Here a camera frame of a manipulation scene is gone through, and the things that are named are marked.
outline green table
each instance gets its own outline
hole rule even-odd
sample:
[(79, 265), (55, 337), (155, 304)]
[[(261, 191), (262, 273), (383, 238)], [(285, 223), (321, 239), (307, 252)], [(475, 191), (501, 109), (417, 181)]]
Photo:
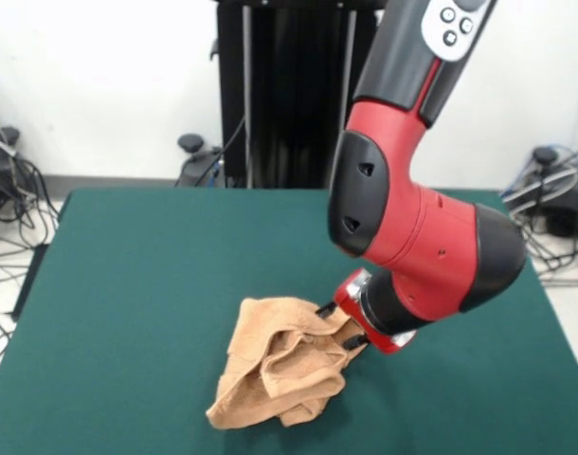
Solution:
[(0, 369), (0, 455), (578, 454), (578, 368), (530, 266), (398, 355), (368, 348), (312, 424), (208, 425), (241, 299), (326, 302), (361, 265), (326, 198), (74, 193)]

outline black metal stand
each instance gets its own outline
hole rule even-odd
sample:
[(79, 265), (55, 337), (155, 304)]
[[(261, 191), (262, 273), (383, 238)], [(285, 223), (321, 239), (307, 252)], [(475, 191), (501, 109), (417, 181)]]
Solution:
[(225, 1), (218, 7), (226, 175), (250, 188), (324, 188), (386, 1)]

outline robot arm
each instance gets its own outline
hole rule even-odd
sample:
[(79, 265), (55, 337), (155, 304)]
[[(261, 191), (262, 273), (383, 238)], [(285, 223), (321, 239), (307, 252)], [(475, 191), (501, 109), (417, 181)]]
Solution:
[(388, 0), (336, 152), (332, 240), (380, 266), (358, 271), (335, 303), (383, 352), (398, 336), (475, 308), (525, 263), (503, 214), (411, 181), (411, 158), (447, 101), (495, 0)]

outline crumpled cloth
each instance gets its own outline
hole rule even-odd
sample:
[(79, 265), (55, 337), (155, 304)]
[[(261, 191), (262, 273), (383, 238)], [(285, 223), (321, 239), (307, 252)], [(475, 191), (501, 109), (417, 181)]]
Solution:
[(363, 330), (339, 307), (323, 319), (295, 298), (245, 299), (227, 349), (215, 403), (218, 429), (244, 428), (278, 416), (290, 427), (310, 422), (344, 389), (341, 374), (364, 346), (341, 343)]

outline robot button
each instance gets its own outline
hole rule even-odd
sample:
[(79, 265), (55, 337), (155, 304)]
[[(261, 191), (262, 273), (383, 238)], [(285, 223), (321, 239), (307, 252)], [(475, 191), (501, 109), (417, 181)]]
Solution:
[(441, 19), (447, 24), (451, 24), (456, 18), (456, 12), (451, 8), (445, 8), (441, 11)]
[(456, 35), (455, 31), (446, 31), (443, 35), (443, 42), (447, 46), (452, 46), (458, 41), (458, 35)]
[(464, 17), (460, 22), (460, 30), (464, 35), (467, 35), (474, 28), (474, 24), (470, 19)]

